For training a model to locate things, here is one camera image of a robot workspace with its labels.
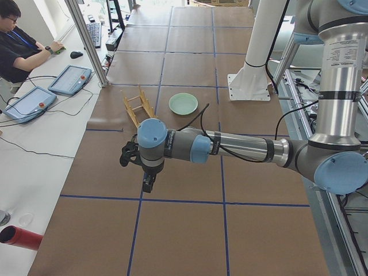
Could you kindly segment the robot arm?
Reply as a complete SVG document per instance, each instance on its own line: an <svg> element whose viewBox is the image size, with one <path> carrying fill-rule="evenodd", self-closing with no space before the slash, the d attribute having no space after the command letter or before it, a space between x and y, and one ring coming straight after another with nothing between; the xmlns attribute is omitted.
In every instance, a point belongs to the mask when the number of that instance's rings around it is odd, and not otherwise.
<svg viewBox="0 0 368 276"><path fill-rule="evenodd" d="M120 163L144 170L143 190L152 191L167 158L205 163L211 155L275 163L319 188L344 195L367 182L367 160L355 137L361 74L367 44L366 1L298 1L293 34L301 44L324 46L315 133L307 141L266 139L144 120L122 150Z"/></svg>

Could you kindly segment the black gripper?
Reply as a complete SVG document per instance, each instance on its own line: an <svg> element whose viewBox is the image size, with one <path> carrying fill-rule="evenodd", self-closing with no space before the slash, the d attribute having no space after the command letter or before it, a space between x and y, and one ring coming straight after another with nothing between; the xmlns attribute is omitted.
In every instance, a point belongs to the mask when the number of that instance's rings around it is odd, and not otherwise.
<svg viewBox="0 0 368 276"><path fill-rule="evenodd" d="M158 173L160 173L163 170L163 165L159 165L155 167L144 165L142 168L144 171L142 191L144 193L151 193L155 180L156 180L156 176Z"/></svg>

